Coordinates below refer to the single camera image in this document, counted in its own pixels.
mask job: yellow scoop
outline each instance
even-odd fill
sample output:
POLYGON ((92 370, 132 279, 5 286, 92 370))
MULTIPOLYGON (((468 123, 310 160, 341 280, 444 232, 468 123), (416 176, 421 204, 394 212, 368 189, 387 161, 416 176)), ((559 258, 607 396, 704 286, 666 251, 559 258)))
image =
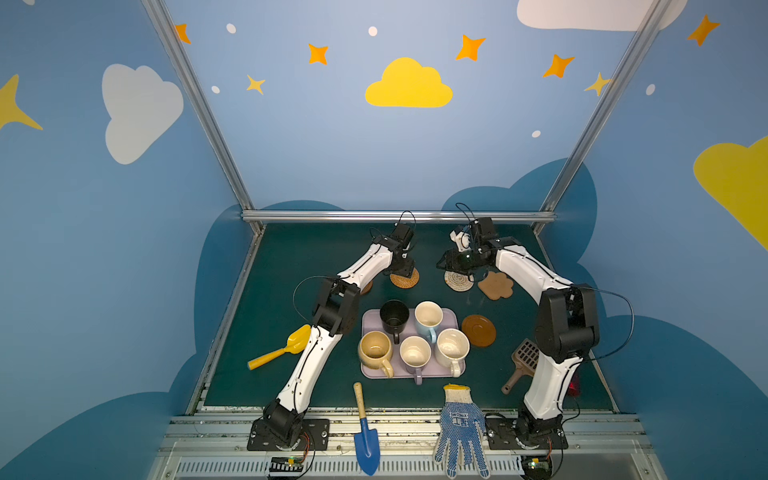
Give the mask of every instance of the yellow scoop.
POLYGON ((277 357, 283 355, 285 352, 296 354, 298 352, 303 351, 306 348, 306 344, 310 340, 310 333, 312 332, 312 327, 309 325, 302 326, 300 329, 298 329, 296 332, 293 332, 288 337, 288 343, 286 344, 286 348, 275 350, 272 353, 267 353, 266 355, 262 355, 257 359, 253 359, 250 362, 248 362, 248 368, 253 370, 256 368, 259 368, 263 364, 267 362, 271 362, 272 360, 275 360, 277 357))

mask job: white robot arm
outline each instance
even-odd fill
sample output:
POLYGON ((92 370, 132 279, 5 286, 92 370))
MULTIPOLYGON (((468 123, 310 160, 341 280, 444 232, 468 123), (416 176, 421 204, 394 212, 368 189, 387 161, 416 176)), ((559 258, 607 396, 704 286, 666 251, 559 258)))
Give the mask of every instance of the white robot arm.
POLYGON ((438 268, 470 275, 495 266, 539 305, 535 338, 541 352, 515 427, 521 446, 536 448, 561 428, 571 377, 600 340, 594 291, 557 275, 516 239, 499 238, 490 218, 455 230, 451 240, 456 247, 445 252, 438 268))
POLYGON ((390 235, 379 235, 368 251, 335 277, 326 278, 313 310, 313 326, 293 374, 280 393, 264 409, 264 422, 274 442, 294 446, 310 397, 333 347, 357 321, 360 291, 379 273, 410 277, 413 260, 408 257, 413 231, 397 223, 390 235))

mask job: tray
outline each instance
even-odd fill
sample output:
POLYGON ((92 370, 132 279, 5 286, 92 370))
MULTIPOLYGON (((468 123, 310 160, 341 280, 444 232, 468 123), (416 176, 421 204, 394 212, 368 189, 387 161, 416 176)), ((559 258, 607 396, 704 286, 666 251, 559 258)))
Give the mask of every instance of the tray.
MULTIPOLYGON (((409 309, 411 315, 408 317, 408 321, 406 322, 406 329, 400 333, 400 343, 402 343, 404 339, 407 339, 410 336, 418 335, 415 327, 416 317, 413 313, 414 310, 415 309, 413 308, 409 309)), ((440 325, 436 330, 437 333, 440 334, 440 332, 444 329, 458 329, 458 320, 456 319, 456 314, 447 308, 442 309, 442 322, 440 322, 440 325)), ((384 332, 384 326, 382 325, 382 319, 379 316, 378 309, 368 310, 362 315, 362 334, 365 335, 368 332, 384 332)), ((393 378, 413 380, 413 374, 406 370, 406 365, 400 358, 400 345, 395 345, 395 340, 392 338, 392 336, 387 332, 384 333, 389 337, 389 341, 392 342, 392 347, 394 349, 392 352, 391 360, 392 369, 395 371, 395 376, 393 378)), ((450 368, 441 366, 439 363, 437 363, 437 360, 435 360, 435 346, 431 343, 430 346, 432 347, 432 358, 430 358, 429 362, 427 362, 427 364, 422 367, 422 377, 427 379, 452 377, 450 368)), ((463 374, 467 366, 464 363, 464 360, 459 363, 461 364, 463 374)), ((360 364, 360 369, 362 370, 362 374, 370 379, 386 378, 386 374, 381 369, 370 369, 367 366, 364 366, 362 363, 360 364)))

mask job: blue dotted glove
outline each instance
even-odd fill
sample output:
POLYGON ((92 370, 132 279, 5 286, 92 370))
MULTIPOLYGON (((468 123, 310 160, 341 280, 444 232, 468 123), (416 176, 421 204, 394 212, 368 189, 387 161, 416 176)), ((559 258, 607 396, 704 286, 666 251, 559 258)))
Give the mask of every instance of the blue dotted glove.
POLYGON ((435 462, 442 463, 445 450, 448 449, 448 459, 445 462, 445 474, 448 478, 456 478, 459 456, 464 459, 465 466, 469 467, 474 463, 481 477, 491 476, 482 452, 484 433, 485 416, 478 406, 472 403, 469 387, 446 385, 435 462))

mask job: table surface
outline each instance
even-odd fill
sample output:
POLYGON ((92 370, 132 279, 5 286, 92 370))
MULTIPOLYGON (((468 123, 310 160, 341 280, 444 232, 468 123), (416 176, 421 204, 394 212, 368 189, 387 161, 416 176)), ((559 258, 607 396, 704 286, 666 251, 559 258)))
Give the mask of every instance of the table surface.
MULTIPOLYGON (((207 406, 266 406, 285 386, 300 355, 286 353, 250 371, 247 362, 282 348, 288 335, 305 323, 291 303, 296 285, 308 276, 334 275, 352 265, 370 245, 369 228, 388 233, 392 224, 360 223, 271 223, 266 228, 253 268, 224 343, 216 372, 205 399, 207 406)), ((368 407, 431 407, 445 403, 442 387, 450 382, 469 386, 472 399, 483 409, 516 409, 531 384, 524 376, 509 395, 501 391, 515 365, 511 355, 526 338, 533 339, 538 306, 519 286, 508 299, 490 300, 474 285, 468 292, 455 292, 445 284, 444 271, 435 268, 443 252, 452 246, 453 225, 416 226, 415 249, 411 253, 419 271, 419 283, 403 290, 388 277, 378 275, 370 293, 361 297, 359 315, 378 309, 385 301, 398 299, 409 308, 431 300, 456 313, 459 321, 472 314, 489 318, 496 327, 496 341, 488 347, 473 346, 466 371, 457 379, 368 379, 360 371, 357 343, 361 322, 342 338, 328 358, 312 394, 312 407, 355 406, 354 382, 361 382, 368 407)), ((540 261, 541 248, 525 225, 497 226, 502 236, 512 235, 540 261)), ((310 318, 321 279, 304 282, 296 291, 296 305, 310 318)), ((591 363, 577 373, 582 409, 611 410, 611 400, 591 363)), ((566 399, 566 409, 574 409, 566 399)))

